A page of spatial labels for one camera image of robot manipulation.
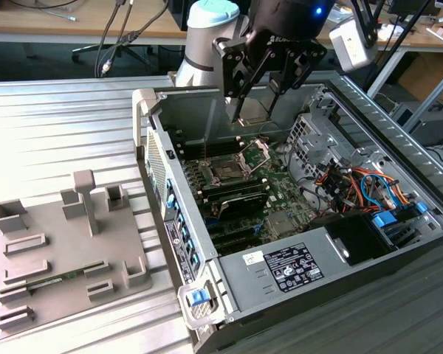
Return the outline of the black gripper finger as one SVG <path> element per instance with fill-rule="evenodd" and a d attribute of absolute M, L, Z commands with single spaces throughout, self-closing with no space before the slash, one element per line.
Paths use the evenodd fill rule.
<path fill-rule="evenodd" d="M 278 69 L 270 70 L 269 74 L 272 97 L 266 101 L 269 103 L 268 118 L 272 116 L 279 97 L 290 89 L 299 89 L 325 55 L 326 48 L 314 39 L 290 43 L 283 49 Z"/>
<path fill-rule="evenodd" d="M 275 52 L 268 46 L 253 46 L 245 35 L 215 39 L 213 53 L 217 86 L 225 97 L 228 117 L 236 122 L 251 89 L 271 67 Z"/>

